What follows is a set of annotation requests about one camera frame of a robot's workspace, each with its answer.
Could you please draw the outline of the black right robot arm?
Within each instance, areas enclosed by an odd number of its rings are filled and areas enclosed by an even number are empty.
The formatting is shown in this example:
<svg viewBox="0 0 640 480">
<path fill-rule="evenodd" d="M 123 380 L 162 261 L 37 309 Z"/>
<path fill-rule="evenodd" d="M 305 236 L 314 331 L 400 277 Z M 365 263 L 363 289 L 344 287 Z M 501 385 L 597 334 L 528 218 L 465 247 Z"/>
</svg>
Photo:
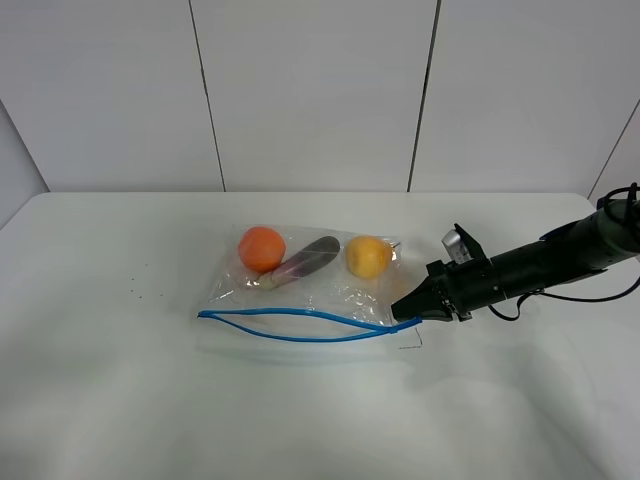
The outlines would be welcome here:
<svg viewBox="0 0 640 480">
<path fill-rule="evenodd" d="M 464 321 L 475 310 L 599 275 L 639 255 L 639 200 L 633 186 L 598 201 L 590 216 L 558 227 L 540 240 L 489 258 L 460 225 L 446 243 L 451 261 L 427 265 L 427 277 L 391 306 L 397 322 Z"/>
</svg>

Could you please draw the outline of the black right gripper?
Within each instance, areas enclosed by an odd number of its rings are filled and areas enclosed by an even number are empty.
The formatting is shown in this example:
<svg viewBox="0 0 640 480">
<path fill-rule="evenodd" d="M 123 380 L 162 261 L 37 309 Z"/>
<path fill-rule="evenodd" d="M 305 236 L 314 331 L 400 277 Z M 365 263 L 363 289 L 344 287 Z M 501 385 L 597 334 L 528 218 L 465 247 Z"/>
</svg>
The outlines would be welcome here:
<svg viewBox="0 0 640 480">
<path fill-rule="evenodd" d="M 505 299 L 497 271 L 489 259 L 463 264 L 435 261 L 413 291 L 391 306 L 396 321 L 413 319 L 466 321 L 475 310 Z"/>
</svg>

